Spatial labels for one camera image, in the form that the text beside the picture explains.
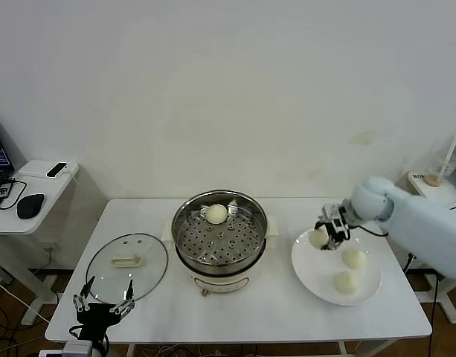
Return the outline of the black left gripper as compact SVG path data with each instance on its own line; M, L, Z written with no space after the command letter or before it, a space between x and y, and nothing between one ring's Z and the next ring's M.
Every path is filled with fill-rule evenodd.
M133 280L130 280L123 300L117 304L88 303L95 276L86 282L79 294L73 295L73 304L77 321L82 324L82 333L106 333L107 329L121 322L121 316L127 316L135 307L133 298Z

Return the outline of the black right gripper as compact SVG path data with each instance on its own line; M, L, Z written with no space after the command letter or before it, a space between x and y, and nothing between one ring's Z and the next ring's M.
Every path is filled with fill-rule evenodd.
M350 228L344 214L346 210L340 204L326 204L321 209L321 221L315 223L315 230L329 224L333 232L328 233L327 242L321 246L322 250L336 250L345 240L350 240Z

